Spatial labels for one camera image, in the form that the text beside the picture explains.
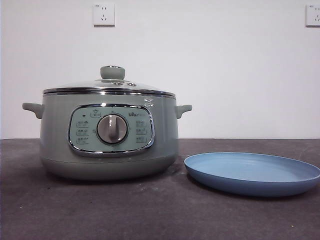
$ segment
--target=plastic plate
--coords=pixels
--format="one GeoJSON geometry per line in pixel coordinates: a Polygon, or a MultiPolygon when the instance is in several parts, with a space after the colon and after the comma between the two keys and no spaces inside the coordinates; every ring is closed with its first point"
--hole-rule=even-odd
{"type": "Polygon", "coordinates": [[[188,173],[211,188],[248,196],[300,194],[320,181],[320,169],[309,163],[247,152],[210,152],[184,160],[188,173]]]}

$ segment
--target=dark tabletop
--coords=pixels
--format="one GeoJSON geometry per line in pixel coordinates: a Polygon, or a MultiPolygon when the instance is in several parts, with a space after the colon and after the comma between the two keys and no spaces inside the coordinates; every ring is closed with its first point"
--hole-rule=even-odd
{"type": "Polygon", "coordinates": [[[180,139],[166,171],[133,180],[57,177],[38,139],[1,141],[2,240],[320,240],[320,184],[290,197],[225,193],[195,182],[183,160],[205,152],[252,152],[320,167],[320,139],[180,139]]]}

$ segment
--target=lid rim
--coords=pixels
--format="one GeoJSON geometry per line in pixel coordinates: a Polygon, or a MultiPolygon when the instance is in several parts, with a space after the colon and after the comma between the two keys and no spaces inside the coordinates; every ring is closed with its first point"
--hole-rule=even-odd
{"type": "Polygon", "coordinates": [[[129,88],[105,88],[105,87],[60,87],[60,88],[48,88],[43,90],[43,94],[51,93],[68,93],[68,92],[112,92],[112,93],[141,93],[141,94],[155,94],[155,95],[167,95],[176,97],[172,92],[161,90],[148,90],[148,89],[129,89],[129,88]]]}

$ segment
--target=electrical outlet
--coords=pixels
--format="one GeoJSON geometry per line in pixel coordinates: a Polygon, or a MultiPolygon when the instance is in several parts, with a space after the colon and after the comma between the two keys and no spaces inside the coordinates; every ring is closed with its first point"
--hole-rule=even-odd
{"type": "Polygon", "coordinates": [[[307,27],[320,27],[320,4],[305,6],[305,25],[307,27]]]}
{"type": "Polygon", "coordinates": [[[93,5],[93,25],[114,26],[115,25],[115,4],[111,2],[97,3],[93,5]]]}

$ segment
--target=lid handle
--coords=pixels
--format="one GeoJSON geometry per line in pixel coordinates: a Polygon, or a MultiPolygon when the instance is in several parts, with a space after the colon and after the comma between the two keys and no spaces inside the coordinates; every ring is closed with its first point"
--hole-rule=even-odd
{"type": "Polygon", "coordinates": [[[125,69],[120,66],[103,66],[100,68],[102,79],[125,79],[125,69]]]}

